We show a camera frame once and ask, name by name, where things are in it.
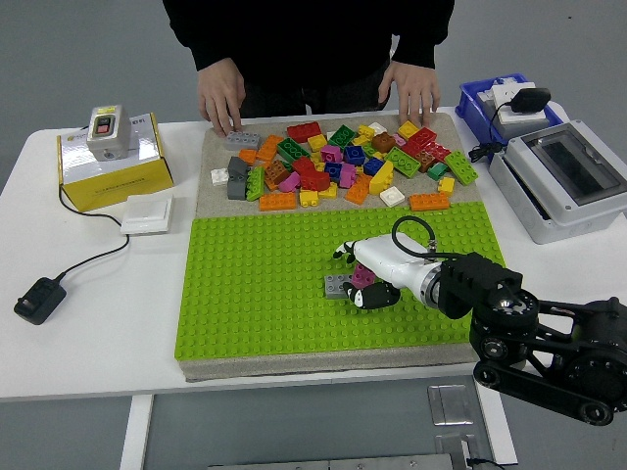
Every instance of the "green baseplate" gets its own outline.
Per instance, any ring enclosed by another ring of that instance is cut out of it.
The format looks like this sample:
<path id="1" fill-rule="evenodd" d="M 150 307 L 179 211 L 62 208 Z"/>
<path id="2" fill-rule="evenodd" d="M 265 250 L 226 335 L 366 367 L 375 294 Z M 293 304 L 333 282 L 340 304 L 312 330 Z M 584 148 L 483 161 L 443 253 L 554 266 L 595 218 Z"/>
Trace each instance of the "green baseplate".
<path id="1" fill-rule="evenodd" d="M 407 289 L 396 305 L 377 310 L 325 297 L 324 276 L 352 274 L 355 267 L 346 257 L 334 259 L 335 249 L 390 233 L 407 214 L 434 228 L 439 251 L 475 251 L 504 264 L 481 202 L 455 203 L 446 211 L 398 207 L 197 218 L 175 358 L 183 364 L 467 343 L 469 315 L 450 320 Z M 417 223 L 405 222 L 400 230 L 421 244 L 427 241 Z"/>

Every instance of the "blue bin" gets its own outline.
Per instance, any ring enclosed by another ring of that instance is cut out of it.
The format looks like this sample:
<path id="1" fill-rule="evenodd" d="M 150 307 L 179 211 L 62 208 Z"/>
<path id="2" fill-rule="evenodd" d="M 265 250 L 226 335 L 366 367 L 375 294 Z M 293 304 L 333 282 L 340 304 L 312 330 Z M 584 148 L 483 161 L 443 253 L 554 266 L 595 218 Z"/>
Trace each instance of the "blue bin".
<path id="1" fill-rule="evenodd" d="M 489 90 L 492 88 L 495 80 L 503 78 L 515 78 L 518 83 L 531 81 L 522 73 L 512 73 L 510 75 L 495 76 L 494 78 L 488 78 L 486 80 L 468 81 L 459 86 L 459 88 L 461 88 L 461 97 L 459 98 L 459 104 L 456 106 L 455 111 L 460 118 L 466 121 L 466 124 L 468 124 L 468 127 L 470 127 L 470 130 L 472 130 L 472 133 L 480 144 L 486 144 L 492 141 L 490 139 L 490 119 L 492 117 L 488 117 L 484 114 L 481 104 L 477 100 L 477 93 Z M 550 107 L 545 107 L 545 114 L 549 120 L 549 127 L 562 124 L 562 120 L 557 117 Z M 492 126 L 492 137 L 495 141 L 507 145 L 507 141 L 501 136 L 494 125 Z"/>

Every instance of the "power adapter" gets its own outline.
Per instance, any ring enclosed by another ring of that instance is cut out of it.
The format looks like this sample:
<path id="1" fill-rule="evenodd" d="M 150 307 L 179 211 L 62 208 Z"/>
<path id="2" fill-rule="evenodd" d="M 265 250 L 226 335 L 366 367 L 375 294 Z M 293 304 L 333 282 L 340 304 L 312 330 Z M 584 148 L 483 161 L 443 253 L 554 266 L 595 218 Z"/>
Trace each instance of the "power adapter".
<path id="1" fill-rule="evenodd" d="M 58 280 L 42 277 L 18 299 L 13 311 L 33 325 L 40 325 L 66 296 Z"/>

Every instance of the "white electrical box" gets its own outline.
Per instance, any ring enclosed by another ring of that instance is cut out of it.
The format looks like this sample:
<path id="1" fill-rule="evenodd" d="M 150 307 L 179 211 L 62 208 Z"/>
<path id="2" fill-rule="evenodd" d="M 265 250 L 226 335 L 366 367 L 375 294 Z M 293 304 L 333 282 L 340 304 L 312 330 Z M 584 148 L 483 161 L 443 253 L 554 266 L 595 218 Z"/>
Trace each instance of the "white electrical box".
<path id="1" fill-rule="evenodd" d="M 627 164 L 581 120 L 509 140 L 490 174 L 538 244 L 603 230 L 627 211 Z"/>
<path id="2" fill-rule="evenodd" d="M 130 119 L 122 105 L 94 108 L 87 148 L 99 162 L 125 159 L 130 145 Z"/>

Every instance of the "white table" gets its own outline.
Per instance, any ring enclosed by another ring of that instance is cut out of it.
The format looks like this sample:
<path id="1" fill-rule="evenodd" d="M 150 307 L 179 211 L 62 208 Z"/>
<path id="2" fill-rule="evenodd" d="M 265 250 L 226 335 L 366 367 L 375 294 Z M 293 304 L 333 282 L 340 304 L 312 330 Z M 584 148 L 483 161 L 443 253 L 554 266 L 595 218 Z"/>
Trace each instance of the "white table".
<path id="1" fill-rule="evenodd" d="M 453 117 L 466 152 L 477 144 L 453 108 L 440 111 Z M 364 114 L 370 116 L 376 120 L 376 114 Z M 308 385 L 471 371 L 473 364 L 461 364 L 186 383 L 173 350 L 201 148 L 209 125 L 165 123 L 159 128 L 175 183 L 169 190 L 174 197 L 169 233 L 133 237 L 126 250 L 72 271 L 62 282 L 68 295 L 40 326 L 13 313 L 18 297 L 39 277 L 54 278 L 76 262 L 115 248 L 123 238 L 109 220 L 70 213 L 57 199 L 56 137 L 72 129 L 41 130 L 27 139 L 0 197 L 4 280 L 0 400 L 151 396 L 199 388 Z M 536 245 L 488 174 L 487 162 L 475 167 L 480 174 L 477 186 L 507 267 L 523 274 L 525 289 L 543 300 L 586 303 L 614 296 L 627 301 L 622 275 L 627 265 L 625 217 L 619 216 L 601 232 Z M 121 218 L 123 209 L 120 204 L 101 212 Z M 560 329 L 567 326 L 556 319 L 547 324 Z"/>

